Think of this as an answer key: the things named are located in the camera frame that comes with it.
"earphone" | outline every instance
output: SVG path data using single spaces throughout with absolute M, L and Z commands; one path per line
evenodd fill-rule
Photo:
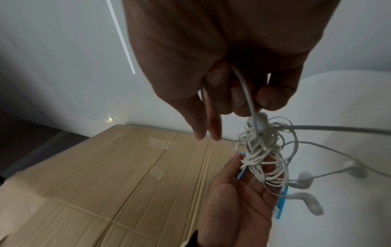
M 279 195 L 271 192 L 268 189 L 268 186 L 273 186 L 273 187 L 289 186 L 292 188 L 305 190 L 310 188 L 314 179 L 319 177 L 325 177 L 336 173 L 348 173 L 354 178 L 364 179 L 368 177 L 368 170 L 373 171 L 382 176 L 391 178 L 391 175 L 380 172 L 350 155 L 344 154 L 342 152 L 339 152 L 335 149 L 329 148 L 321 144 L 299 141 L 295 130 L 302 129 L 302 130 L 347 131 L 347 132 L 373 133 L 373 134 L 382 134 L 382 135 L 391 135 L 391 131 L 383 130 L 383 129 L 365 129 L 365 128 L 338 127 L 338 126 L 309 126 L 309 125 L 294 126 L 292 122 L 290 122 L 288 119 L 283 117 L 274 117 L 268 119 L 266 113 L 261 113 L 261 112 L 257 113 L 255 111 L 255 107 L 252 102 L 250 92 L 247 88 L 246 81 L 244 80 L 244 77 L 242 76 L 240 71 L 233 66 L 232 66 L 232 70 L 242 85 L 251 112 L 251 117 L 247 119 L 245 130 L 239 136 L 239 141 L 235 147 L 236 150 L 238 150 L 238 146 L 240 144 L 246 147 L 247 156 L 242 160 L 243 165 L 241 169 L 248 168 L 249 171 L 252 174 L 254 174 L 255 178 L 265 185 L 265 188 L 271 194 L 286 199 L 302 200 L 312 214 L 322 215 L 323 209 L 320 203 L 318 202 L 318 200 L 312 194 L 305 193 L 305 192 L 297 192 L 289 195 Z M 270 122 L 270 120 L 276 118 L 282 118 L 288 121 L 289 124 L 283 122 Z M 292 134 L 294 141 L 285 142 L 285 139 L 280 132 Z M 289 144 L 294 145 L 293 151 L 287 158 L 283 158 L 280 154 L 280 151 L 286 145 Z M 351 161 L 346 162 L 343 168 L 330 173 L 313 176 L 309 172 L 302 172 L 300 173 L 298 179 L 289 179 L 288 166 L 292 158 L 297 153 L 299 144 L 309 144 L 323 149 L 327 149 L 329 151 L 333 151 L 335 153 L 339 153 L 345 157 L 348 157 L 351 159 Z M 273 157 L 275 161 L 265 162 L 264 159 L 267 156 Z M 275 169 L 272 172 L 264 173 L 262 166 L 267 164 L 275 164 Z

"human hand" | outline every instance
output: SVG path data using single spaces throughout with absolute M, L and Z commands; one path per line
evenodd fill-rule
M 277 110 L 295 93 L 303 64 L 339 0 L 123 0 L 129 39 L 156 94 L 202 139 L 221 139 L 221 114 Z M 202 103 L 198 91 L 204 87 Z
M 267 245 L 277 196 L 268 192 L 248 171 L 237 179 L 242 158 L 244 156 L 236 154 L 211 185 L 198 225 L 201 247 Z M 278 188 L 268 189 L 279 193 Z

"person's left hand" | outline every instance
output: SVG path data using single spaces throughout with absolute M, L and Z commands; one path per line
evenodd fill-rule
M 235 154 L 212 183 L 199 219 L 198 244 L 201 247 L 267 245 L 278 197 L 248 171 L 237 179 L 243 158 Z M 278 188 L 268 189 L 279 193 Z

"black wristband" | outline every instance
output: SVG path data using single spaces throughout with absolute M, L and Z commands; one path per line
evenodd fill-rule
M 197 243 L 198 230 L 196 230 L 187 242 L 186 247 L 199 247 Z

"cardboard box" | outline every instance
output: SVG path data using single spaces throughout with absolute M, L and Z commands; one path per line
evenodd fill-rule
M 117 125 L 0 187 L 1 247 L 171 247 L 233 144 Z

